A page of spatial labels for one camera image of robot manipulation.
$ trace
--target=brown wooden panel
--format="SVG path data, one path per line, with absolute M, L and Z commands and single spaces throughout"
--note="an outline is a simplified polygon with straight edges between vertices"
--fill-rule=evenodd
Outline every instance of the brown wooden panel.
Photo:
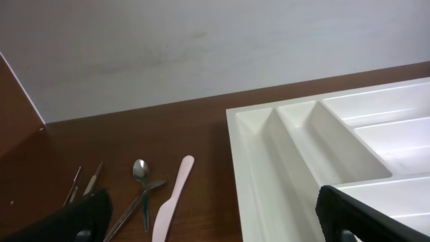
M 42 125 L 5 59 L 0 55 L 0 157 Z
M 97 188 L 111 196 L 111 225 L 142 189 L 132 177 L 136 159 L 148 163 L 149 182 L 167 180 L 150 195 L 153 225 L 181 159 L 193 155 L 167 241 L 241 241 L 225 109 L 429 76 L 426 62 L 47 124 L 0 159 L 0 237 L 61 208 L 78 167 L 87 185 L 100 161 Z M 151 241 L 141 210 L 114 241 Z

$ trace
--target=pink plastic knife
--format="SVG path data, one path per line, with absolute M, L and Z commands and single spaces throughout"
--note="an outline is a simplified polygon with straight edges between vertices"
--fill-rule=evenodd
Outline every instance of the pink plastic knife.
M 167 231 L 169 230 L 173 212 L 175 212 L 176 203 L 179 199 L 179 195 L 181 195 L 182 187 L 187 180 L 193 164 L 194 157 L 191 155 L 187 155 L 182 159 L 172 196 L 167 202 L 161 205 L 159 213 L 155 219 L 153 242 L 164 242 L 166 240 Z

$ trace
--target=dark brown tabletop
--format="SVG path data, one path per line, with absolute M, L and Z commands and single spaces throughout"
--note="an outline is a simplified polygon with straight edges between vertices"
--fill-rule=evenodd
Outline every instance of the dark brown tabletop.
M 226 109 L 428 76 L 430 62 L 47 124 L 0 159 L 0 238 L 60 209 L 79 166 L 81 195 L 100 161 L 105 169 L 96 188 L 111 196 L 111 226 L 141 192 L 135 160 L 148 163 L 149 182 L 167 180 L 150 197 L 153 226 L 182 158 L 193 155 L 167 240 L 241 241 Z M 141 210 L 114 237 L 150 240 Z

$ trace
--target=white cutlery tray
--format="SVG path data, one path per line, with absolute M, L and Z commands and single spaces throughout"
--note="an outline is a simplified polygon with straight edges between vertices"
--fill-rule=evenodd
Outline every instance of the white cutlery tray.
M 430 78 L 227 110 L 243 240 L 324 241 L 319 188 L 430 235 Z

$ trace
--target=white edge strip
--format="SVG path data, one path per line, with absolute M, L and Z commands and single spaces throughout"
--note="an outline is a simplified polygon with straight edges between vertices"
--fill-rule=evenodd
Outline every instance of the white edge strip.
M 17 76 L 16 76 L 16 74 L 15 74 L 15 71 L 13 71 L 13 69 L 12 69 L 11 65 L 7 62 L 6 57 L 3 55 L 3 53 L 2 53 L 2 52 L 0 52 L 0 56 L 3 58 L 3 60 L 5 60 L 5 63 L 6 63 L 6 65 L 7 65 L 7 67 L 9 67 L 9 70 L 11 70 L 13 77 L 15 77 L 15 80 L 18 82 L 18 84 L 19 84 L 19 86 L 21 87 L 22 91 L 23 91 L 23 92 L 25 93 L 25 95 L 27 96 L 28 101 L 30 101 L 30 103 L 32 104 L 33 109 L 36 111 L 36 113 L 38 114 L 38 116 L 39 116 L 39 118 L 40 118 L 40 121 L 42 121 L 42 123 L 43 123 L 43 124 L 45 124 L 45 120 L 43 120 L 42 116 L 41 116 L 41 115 L 40 115 L 40 113 L 39 113 L 39 110 L 38 110 L 38 109 L 36 108 L 36 106 L 34 105 L 34 103 L 33 103 L 32 99 L 29 97 L 29 95 L 28 95 L 27 91 L 26 91 L 26 90 L 24 89 L 24 87 L 22 86 L 21 82 L 19 81 L 18 77 L 17 77 Z

